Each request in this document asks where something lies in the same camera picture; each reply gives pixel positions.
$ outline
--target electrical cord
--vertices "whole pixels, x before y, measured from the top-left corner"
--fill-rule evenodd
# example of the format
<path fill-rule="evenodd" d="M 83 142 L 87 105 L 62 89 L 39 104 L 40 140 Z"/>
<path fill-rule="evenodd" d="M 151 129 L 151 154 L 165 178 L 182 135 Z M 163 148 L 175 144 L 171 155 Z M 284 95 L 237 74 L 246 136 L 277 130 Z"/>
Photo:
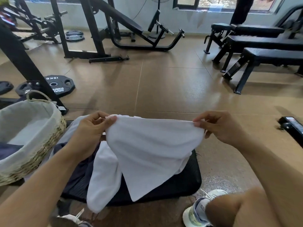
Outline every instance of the electrical cord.
<path fill-rule="evenodd" d="M 142 5 L 140 11 L 139 11 L 139 12 L 137 13 L 137 15 L 133 18 L 133 20 L 134 20 L 134 19 L 138 16 L 138 14 L 141 12 L 141 10 L 142 10 L 143 6 L 145 5 L 146 1 L 147 1 L 147 0 L 145 0 L 145 2 L 144 2 L 144 4 Z"/>

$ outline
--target laundry basket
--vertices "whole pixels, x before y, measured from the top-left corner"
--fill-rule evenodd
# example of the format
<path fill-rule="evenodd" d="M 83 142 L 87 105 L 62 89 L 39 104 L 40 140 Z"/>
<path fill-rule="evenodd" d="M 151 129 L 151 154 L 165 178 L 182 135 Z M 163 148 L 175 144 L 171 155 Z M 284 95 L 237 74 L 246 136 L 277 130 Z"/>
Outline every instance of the laundry basket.
<path fill-rule="evenodd" d="M 0 143 L 22 146 L 0 160 L 0 186 L 22 179 L 36 168 L 57 143 L 66 121 L 51 100 L 29 99 L 0 110 Z"/>

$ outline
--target wall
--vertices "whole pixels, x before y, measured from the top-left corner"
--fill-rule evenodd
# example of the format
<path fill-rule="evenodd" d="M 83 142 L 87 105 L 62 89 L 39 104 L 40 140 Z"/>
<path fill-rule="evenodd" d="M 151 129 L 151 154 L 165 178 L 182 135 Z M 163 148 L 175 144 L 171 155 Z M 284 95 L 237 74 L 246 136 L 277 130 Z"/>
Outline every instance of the wall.
<path fill-rule="evenodd" d="M 145 0 L 114 0 L 117 10 L 133 19 L 141 9 Z M 273 25 L 292 6 L 302 4 L 303 0 L 285 0 L 277 15 L 274 14 L 249 14 L 245 23 L 257 25 Z M 187 33 L 210 33 L 212 23 L 229 23 L 232 13 L 212 13 L 197 11 L 182 11 L 172 9 L 173 0 L 161 3 L 160 22 L 173 32 L 182 28 Z M 28 7 L 34 15 L 46 16 L 52 14 L 50 3 L 28 3 Z M 81 5 L 59 3 L 60 11 L 68 11 L 62 17 L 63 26 L 67 29 L 88 28 Z M 157 10 L 157 3 L 147 0 L 135 21 L 147 30 L 150 21 Z M 106 26 L 104 14 L 99 12 L 95 15 L 99 28 Z"/>

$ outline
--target person's right hand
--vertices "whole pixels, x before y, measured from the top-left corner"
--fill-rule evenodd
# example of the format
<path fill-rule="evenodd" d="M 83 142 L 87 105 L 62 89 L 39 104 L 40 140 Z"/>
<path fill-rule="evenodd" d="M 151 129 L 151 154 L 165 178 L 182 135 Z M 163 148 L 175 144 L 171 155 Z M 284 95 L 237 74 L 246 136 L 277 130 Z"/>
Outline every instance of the person's right hand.
<path fill-rule="evenodd" d="M 205 138 L 213 133 L 220 141 L 238 146 L 248 137 L 243 128 L 227 111 L 206 111 L 193 120 L 196 127 L 207 130 Z"/>

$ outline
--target fan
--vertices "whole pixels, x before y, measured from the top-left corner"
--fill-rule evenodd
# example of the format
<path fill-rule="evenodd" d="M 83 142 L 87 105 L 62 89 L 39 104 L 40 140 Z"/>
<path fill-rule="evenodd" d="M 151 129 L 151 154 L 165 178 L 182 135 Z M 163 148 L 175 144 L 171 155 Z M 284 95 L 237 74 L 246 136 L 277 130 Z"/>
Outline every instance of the fan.
<path fill-rule="evenodd" d="M 169 0 L 152 0 L 152 1 L 158 3 L 158 9 L 160 10 L 160 3 L 168 2 Z M 156 33 L 149 34 L 149 37 L 156 39 L 159 35 L 158 31 L 159 31 L 159 26 L 157 26 Z"/>

